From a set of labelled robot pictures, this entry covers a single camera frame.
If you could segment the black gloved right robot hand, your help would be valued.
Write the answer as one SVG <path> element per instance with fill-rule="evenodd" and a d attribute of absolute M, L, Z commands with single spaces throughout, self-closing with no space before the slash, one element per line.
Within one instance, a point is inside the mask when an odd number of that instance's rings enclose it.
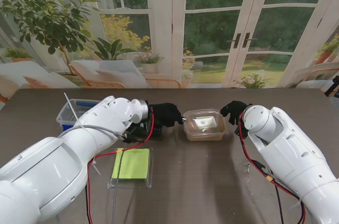
<path fill-rule="evenodd" d="M 241 101 L 232 101 L 220 110 L 220 114 L 223 117 L 230 115 L 228 122 L 232 125 L 238 125 L 241 114 L 251 105 L 252 103 L 246 104 Z"/>

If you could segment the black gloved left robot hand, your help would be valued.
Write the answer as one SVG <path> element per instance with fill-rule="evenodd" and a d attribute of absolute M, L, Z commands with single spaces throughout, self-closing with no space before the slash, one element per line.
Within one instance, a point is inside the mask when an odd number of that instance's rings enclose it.
<path fill-rule="evenodd" d="M 165 127 L 173 127 L 175 123 L 182 125 L 183 117 L 173 103 L 155 104 L 152 106 L 155 121 Z"/>

